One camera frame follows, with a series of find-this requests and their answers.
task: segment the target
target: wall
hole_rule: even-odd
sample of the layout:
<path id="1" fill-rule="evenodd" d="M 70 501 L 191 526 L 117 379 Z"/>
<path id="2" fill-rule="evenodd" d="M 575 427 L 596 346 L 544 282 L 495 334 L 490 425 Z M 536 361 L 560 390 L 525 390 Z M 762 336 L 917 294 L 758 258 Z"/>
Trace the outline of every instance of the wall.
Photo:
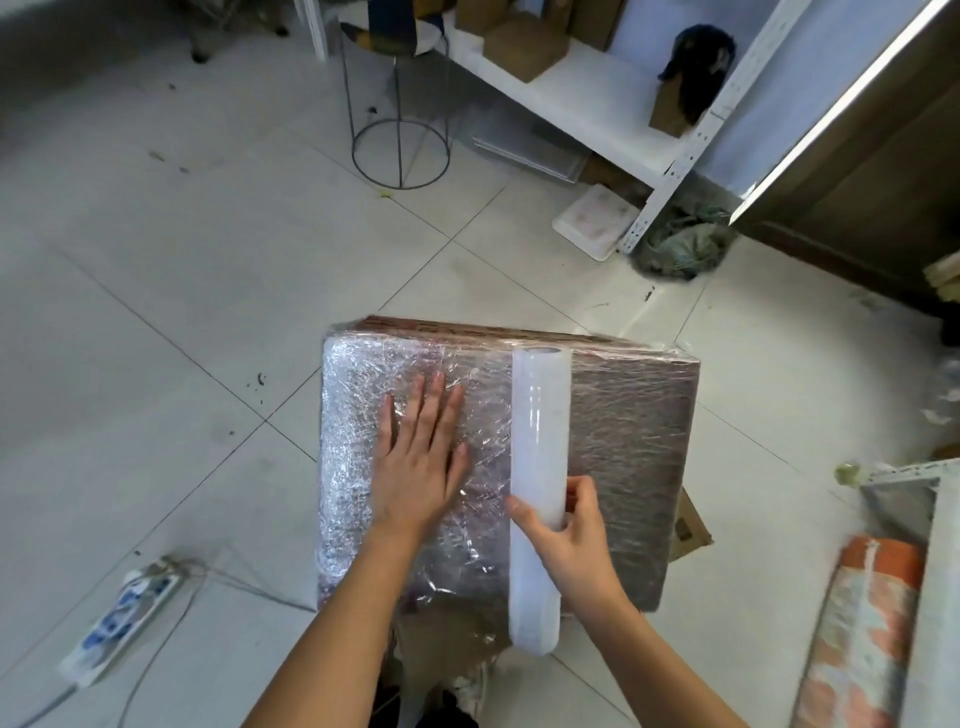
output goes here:
<path id="1" fill-rule="evenodd" d="M 610 53 L 656 76 L 670 60 L 677 34 L 709 23 L 733 36 L 739 57 L 776 5 L 777 0 L 628 0 Z"/>
<path id="2" fill-rule="evenodd" d="M 700 159 L 697 171 L 743 197 L 926 0 L 871 0 L 865 12 L 867 5 L 863 0 L 813 0 Z"/>

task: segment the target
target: metal stool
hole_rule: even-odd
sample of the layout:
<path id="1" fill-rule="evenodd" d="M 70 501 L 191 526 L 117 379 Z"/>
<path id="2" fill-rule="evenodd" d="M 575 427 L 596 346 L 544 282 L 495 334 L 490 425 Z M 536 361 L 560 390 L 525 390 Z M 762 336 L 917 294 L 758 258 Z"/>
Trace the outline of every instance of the metal stool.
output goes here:
<path id="1" fill-rule="evenodd" d="M 357 168 L 357 171 L 364 176 L 367 180 L 370 180 L 374 184 L 377 184 L 381 187 L 386 187 L 387 189 L 420 189 L 421 187 L 426 187 L 428 184 L 433 184 L 440 177 L 442 177 L 446 170 L 450 167 L 450 106 L 449 106 L 449 88 L 450 88 L 450 42 L 446 37 L 446 34 L 440 30 L 437 26 L 432 23 L 425 22 L 423 20 L 416 20 L 417 25 L 417 48 L 414 53 L 411 55 L 411 58 L 421 56 L 425 53 L 428 53 L 434 50 L 438 43 L 442 40 L 444 42 L 445 56 L 446 56 L 446 66 L 444 67 L 444 133 L 441 134 L 438 130 L 434 129 L 430 124 L 425 121 L 420 121 L 419 119 L 404 119 L 402 105 L 400 102 L 400 74 L 398 67 L 398 54 L 390 54 L 386 52 L 377 51 L 375 49 L 363 49 L 370 50 L 372 53 L 379 53 L 380 55 L 389 55 L 393 56 L 394 59 L 394 91 L 396 94 L 396 116 L 387 118 L 387 119 L 376 119 L 375 121 L 367 124 L 363 129 L 357 131 L 356 125 L 353 122 L 353 104 L 350 101 L 350 83 L 347 72 L 347 41 L 350 40 L 346 31 L 344 30 L 344 24 L 348 23 L 356 28 L 361 28 L 369 30 L 370 21 L 367 17 L 367 2 L 365 0 L 360 0 L 360 2 L 351 3 L 350 5 L 341 8 L 337 12 L 338 28 L 340 29 L 340 55 L 343 59 L 344 65 L 344 88 L 347 90 L 347 114 L 350 120 L 350 137 L 351 141 L 351 150 L 350 155 L 353 157 L 353 165 Z M 387 184 L 382 180 L 376 180 L 370 175 L 368 175 L 363 168 L 360 166 L 360 163 L 357 161 L 357 149 L 360 146 L 360 141 L 364 137 L 364 134 L 369 132 L 374 127 L 378 127 L 383 124 L 396 124 L 396 167 L 397 167 L 397 184 Z M 400 129 L 403 124 L 413 124 L 416 126 L 423 127 L 427 130 L 428 133 L 435 135 L 444 145 L 444 152 L 446 154 L 446 160 L 444 168 L 437 174 L 433 179 L 428 182 L 423 182 L 421 184 L 412 184 L 407 185 L 404 183 L 403 179 L 403 145 L 400 140 Z"/>

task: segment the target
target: left hand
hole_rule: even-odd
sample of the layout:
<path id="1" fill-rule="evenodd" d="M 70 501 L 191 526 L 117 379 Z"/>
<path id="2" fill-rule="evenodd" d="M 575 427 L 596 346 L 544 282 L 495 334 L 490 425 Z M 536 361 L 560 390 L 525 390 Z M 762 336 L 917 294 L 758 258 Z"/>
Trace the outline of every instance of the left hand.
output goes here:
<path id="1" fill-rule="evenodd" d="M 444 381 L 443 373 L 434 374 L 424 399 L 424 377 L 414 379 L 396 442 L 394 399 L 387 395 L 373 448 L 371 530 L 409 538 L 417 547 L 453 502 L 469 467 L 466 443 L 450 454 L 464 388 L 453 387 L 441 412 Z"/>

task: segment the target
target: right hand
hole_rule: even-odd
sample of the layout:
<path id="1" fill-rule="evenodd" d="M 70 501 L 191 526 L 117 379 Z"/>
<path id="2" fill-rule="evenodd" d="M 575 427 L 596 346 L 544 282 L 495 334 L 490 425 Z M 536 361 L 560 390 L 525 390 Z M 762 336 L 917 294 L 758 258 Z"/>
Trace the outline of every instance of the right hand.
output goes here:
<path id="1" fill-rule="evenodd" d="M 507 498 L 507 513 L 530 539 L 560 594 L 582 618 L 626 595 L 613 569 L 593 478 L 567 478 L 566 499 L 573 510 L 562 531 L 551 530 L 530 505 L 514 496 Z"/>

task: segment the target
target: stretch film roll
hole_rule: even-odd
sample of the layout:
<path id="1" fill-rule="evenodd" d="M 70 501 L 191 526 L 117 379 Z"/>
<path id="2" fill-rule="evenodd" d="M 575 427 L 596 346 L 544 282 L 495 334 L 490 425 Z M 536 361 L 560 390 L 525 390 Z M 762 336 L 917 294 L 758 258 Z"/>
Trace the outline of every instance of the stretch film roll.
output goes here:
<path id="1" fill-rule="evenodd" d="M 511 493 L 554 530 L 564 525 L 570 440 L 570 349 L 516 347 L 513 352 Z M 510 638 L 545 655 L 560 638 L 560 593 L 533 545 L 510 524 Z"/>

